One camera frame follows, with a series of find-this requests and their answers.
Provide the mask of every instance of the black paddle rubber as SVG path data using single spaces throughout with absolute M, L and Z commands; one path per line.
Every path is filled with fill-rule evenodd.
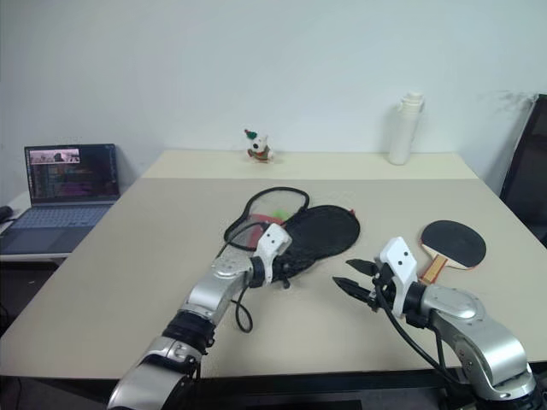
M 334 205 L 308 208 L 286 221 L 290 250 L 311 259 L 338 255 L 353 245 L 361 226 L 355 215 Z
M 486 255 L 484 239 L 470 227 L 453 220 L 432 222 L 421 233 L 421 241 L 466 268 L 476 267 Z

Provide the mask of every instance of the table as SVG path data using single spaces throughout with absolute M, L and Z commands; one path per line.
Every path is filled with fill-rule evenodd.
M 425 268 L 417 238 L 437 219 L 472 226 L 488 245 L 474 270 L 446 269 L 438 282 L 473 292 L 529 360 L 547 359 L 547 334 L 533 320 L 544 305 L 547 251 L 457 155 L 414 155 L 396 167 L 375 154 L 280 154 L 261 164 L 238 152 L 166 151 L 3 336 L 0 374 L 121 377 L 207 272 L 247 199 L 275 185 L 306 190 L 311 205 L 355 209 L 362 234 L 289 290 L 273 284 L 247 292 L 255 329 L 239 331 L 230 309 L 203 360 L 205 377 L 427 368 L 384 314 L 346 296 L 331 276 L 367 284 L 344 261 L 374 258 L 399 235 Z M 433 354 L 431 332 L 407 329 Z M 453 355 L 447 362 L 457 365 Z

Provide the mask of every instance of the ping pong paddle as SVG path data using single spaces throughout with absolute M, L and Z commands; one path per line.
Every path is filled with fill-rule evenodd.
M 471 269 L 486 255 L 486 244 L 480 235 L 468 226 L 452 220 L 432 222 L 421 233 L 421 246 L 433 258 L 420 281 L 432 284 L 443 267 Z

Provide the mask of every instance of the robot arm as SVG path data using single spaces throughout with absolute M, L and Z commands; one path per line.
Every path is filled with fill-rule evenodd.
M 506 327 L 488 316 L 477 297 L 463 290 L 418 282 L 416 261 L 401 237 L 393 238 L 385 246 L 380 261 L 383 262 L 381 268 L 372 262 L 348 261 L 373 277 L 371 291 L 346 278 L 334 280 L 346 293 L 366 302 L 374 311 L 386 308 L 390 319 L 394 315 L 405 317 L 410 325 L 434 331 L 454 350 L 474 395 L 484 406 L 503 403 L 511 408 L 542 408 L 521 343 Z M 424 358 L 438 367 L 430 356 Z
M 253 257 L 239 252 L 215 259 L 162 335 L 116 385 L 107 408 L 184 408 L 193 374 L 206 349 L 213 346 L 215 327 L 231 299 L 245 286 L 271 283 L 272 263 L 290 244 L 287 232 L 272 224 L 259 240 Z

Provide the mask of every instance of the toy figurine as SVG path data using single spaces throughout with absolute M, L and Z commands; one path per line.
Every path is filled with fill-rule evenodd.
M 268 147 L 268 135 L 258 136 L 256 132 L 245 130 L 247 138 L 250 140 L 250 148 L 247 154 L 260 162 L 266 162 L 274 158 L 274 152 Z

